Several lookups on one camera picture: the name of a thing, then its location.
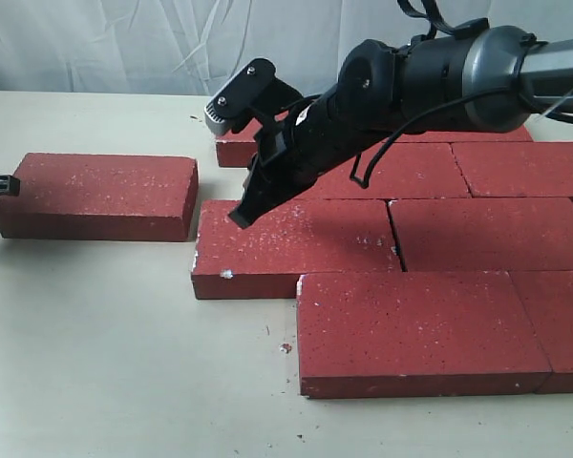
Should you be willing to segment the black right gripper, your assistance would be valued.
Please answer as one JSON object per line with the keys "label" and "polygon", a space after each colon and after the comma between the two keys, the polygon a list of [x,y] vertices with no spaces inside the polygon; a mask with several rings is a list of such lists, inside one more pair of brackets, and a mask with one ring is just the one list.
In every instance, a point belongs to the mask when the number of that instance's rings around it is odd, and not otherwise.
{"label": "black right gripper", "polygon": [[338,113],[337,92],[329,90],[306,107],[297,106],[271,132],[254,135],[257,153],[249,165],[244,194],[228,217],[248,228],[312,188],[319,176],[386,137]]}

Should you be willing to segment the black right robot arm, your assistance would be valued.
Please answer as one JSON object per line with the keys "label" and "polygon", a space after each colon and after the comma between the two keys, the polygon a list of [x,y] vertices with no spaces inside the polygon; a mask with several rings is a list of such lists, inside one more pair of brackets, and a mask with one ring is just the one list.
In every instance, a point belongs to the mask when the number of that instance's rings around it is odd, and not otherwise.
{"label": "black right robot arm", "polygon": [[262,125],[244,194],[229,215],[246,228],[344,163],[367,188],[372,169],[360,166],[362,154],[374,148],[383,156],[403,135],[508,133],[532,114],[573,124],[573,39],[540,41],[513,26],[399,49],[368,39],[319,96],[302,96],[257,58],[224,98]]}

